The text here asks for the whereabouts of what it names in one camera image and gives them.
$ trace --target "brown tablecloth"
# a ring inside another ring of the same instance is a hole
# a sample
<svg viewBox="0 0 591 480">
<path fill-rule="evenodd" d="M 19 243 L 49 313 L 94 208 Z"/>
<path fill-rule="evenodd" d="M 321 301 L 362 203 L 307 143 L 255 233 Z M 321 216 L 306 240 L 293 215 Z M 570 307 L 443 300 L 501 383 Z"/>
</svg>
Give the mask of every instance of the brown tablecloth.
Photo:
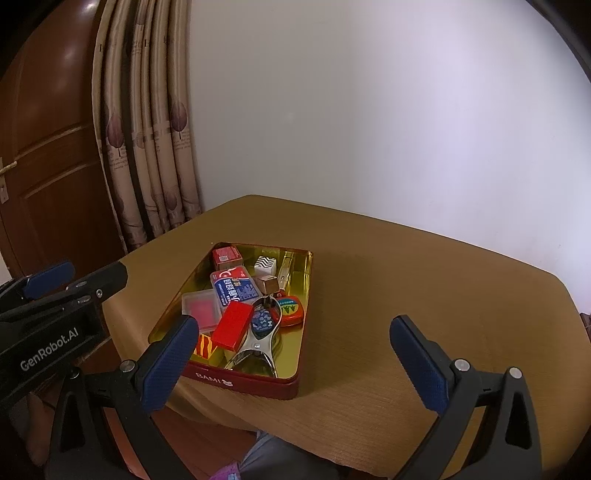
<svg viewBox="0 0 591 480">
<path fill-rule="evenodd" d="M 128 286 L 105 303 L 123 358 L 140 356 L 180 286 L 222 241 L 313 251 L 300 394 L 271 400 L 182 378 L 169 406 L 186 417 L 256 427 L 393 476 L 435 419 L 389 345 L 390 320 L 406 313 L 451 358 L 485 371 L 523 370 L 545 470 L 565 463 L 589 427 L 591 346 L 553 275 L 432 233 L 267 197 L 228 202 L 123 259 Z"/>
</svg>

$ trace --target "door handle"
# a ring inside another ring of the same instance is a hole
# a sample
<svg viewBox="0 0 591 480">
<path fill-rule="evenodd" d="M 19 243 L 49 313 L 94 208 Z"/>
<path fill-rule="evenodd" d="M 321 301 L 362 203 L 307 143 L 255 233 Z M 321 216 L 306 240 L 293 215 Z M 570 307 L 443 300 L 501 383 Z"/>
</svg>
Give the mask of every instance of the door handle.
<svg viewBox="0 0 591 480">
<path fill-rule="evenodd" d="M 17 161 L 15 160 L 14 162 L 9 163 L 8 165 L 6 165 L 6 167 L 0 168 L 0 176 L 1 175 L 4 175 L 8 170 L 12 170 L 16 166 L 17 166 Z"/>
</svg>

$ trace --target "wooden door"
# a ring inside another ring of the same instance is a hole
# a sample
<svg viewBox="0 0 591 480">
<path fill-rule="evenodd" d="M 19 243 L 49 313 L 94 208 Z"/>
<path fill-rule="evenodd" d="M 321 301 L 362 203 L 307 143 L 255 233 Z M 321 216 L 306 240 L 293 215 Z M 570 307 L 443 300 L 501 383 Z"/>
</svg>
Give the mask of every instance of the wooden door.
<svg viewBox="0 0 591 480">
<path fill-rule="evenodd" d="M 0 251 L 13 276 L 70 260 L 80 277 L 123 256 L 92 124 L 98 0 L 64 0 L 0 80 L 8 201 Z"/>
</svg>

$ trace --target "beige curtain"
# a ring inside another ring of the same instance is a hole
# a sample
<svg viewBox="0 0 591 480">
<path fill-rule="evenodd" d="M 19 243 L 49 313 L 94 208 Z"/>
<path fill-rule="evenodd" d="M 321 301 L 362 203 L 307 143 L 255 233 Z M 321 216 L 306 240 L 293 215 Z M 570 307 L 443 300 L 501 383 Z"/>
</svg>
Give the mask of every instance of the beige curtain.
<svg viewBox="0 0 591 480">
<path fill-rule="evenodd" d="M 201 211 L 189 130 L 188 1 L 105 0 L 93 114 L 129 249 Z"/>
</svg>

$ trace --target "red tin box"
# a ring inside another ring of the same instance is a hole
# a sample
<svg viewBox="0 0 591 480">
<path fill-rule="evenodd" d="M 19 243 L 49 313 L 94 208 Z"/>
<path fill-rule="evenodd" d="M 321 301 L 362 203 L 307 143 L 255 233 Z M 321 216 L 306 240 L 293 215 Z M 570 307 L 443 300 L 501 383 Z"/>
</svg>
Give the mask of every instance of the red tin box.
<svg viewBox="0 0 591 480">
<path fill-rule="evenodd" d="M 173 298 L 164 314 L 160 317 L 156 326 L 150 332 L 148 341 L 160 340 L 168 331 L 171 322 L 181 314 L 181 297 L 183 293 L 206 290 L 212 288 L 209 275 L 215 270 L 213 262 L 213 250 L 228 247 L 231 244 L 220 243 L 214 245 L 206 258 L 195 268 L 192 275 L 186 280 L 182 288 Z M 291 274 L 287 284 L 286 294 L 296 296 L 304 307 L 303 323 L 293 327 L 282 327 L 278 342 L 273 348 L 273 357 L 277 367 L 278 378 L 271 378 L 265 372 L 262 365 L 256 359 L 246 360 L 241 371 L 225 370 L 225 362 L 219 367 L 213 367 L 203 362 L 203 359 L 193 355 L 185 367 L 185 377 L 216 385 L 221 388 L 259 395 L 261 397 L 278 398 L 288 400 L 297 395 L 300 383 L 301 353 L 305 343 L 307 322 L 307 308 L 310 293 L 310 276 L 312 268 L 312 253 L 305 250 L 289 248 L 262 247 L 259 245 L 233 244 L 244 260 L 244 266 L 250 275 L 254 274 L 254 264 L 258 257 L 274 257 L 278 267 L 281 266 L 286 252 L 293 253 Z M 226 360 L 233 355 L 226 352 Z"/>
</svg>

